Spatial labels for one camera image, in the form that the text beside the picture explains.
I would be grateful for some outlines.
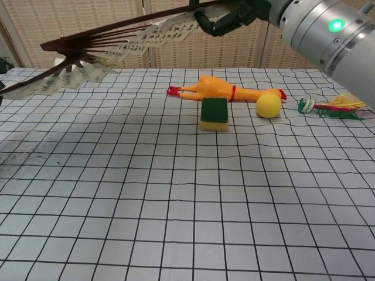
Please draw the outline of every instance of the colorful feather toy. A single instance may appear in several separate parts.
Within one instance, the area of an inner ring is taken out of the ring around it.
[[[298,112],[305,114],[316,109],[320,117],[363,120],[363,118],[359,118],[356,114],[356,111],[363,107],[366,107],[366,104],[354,95],[341,94],[330,102],[322,103],[302,98],[298,104]]]

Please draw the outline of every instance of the green indicator light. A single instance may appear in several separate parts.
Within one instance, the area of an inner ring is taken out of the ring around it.
[[[343,30],[345,27],[345,21],[343,19],[334,19],[330,22],[328,29],[331,32],[338,32]]]

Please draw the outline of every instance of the white table surface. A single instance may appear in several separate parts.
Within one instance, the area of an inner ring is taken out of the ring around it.
[[[41,70],[15,68],[5,84]],[[199,75],[282,88],[280,117],[167,97]],[[375,280],[375,114],[302,115],[345,93],[317,70],[122,70],[0,107],[0,280]]]

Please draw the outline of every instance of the green feather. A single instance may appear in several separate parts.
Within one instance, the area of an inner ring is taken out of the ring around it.
[[[359,118],[355,112],[343,112],[343,111],[332,111],[326,108],[318,108],[317,112],[320,117],[328,118],[339,118],[339,119],[351,119],[351,120],[363,120]]]

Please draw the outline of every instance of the yellow ball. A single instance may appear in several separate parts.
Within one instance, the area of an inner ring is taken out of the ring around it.
[[[264,94],[257,100],[257,112],[263,118],[276,117],[281,108],[281,99],[275,94]]]

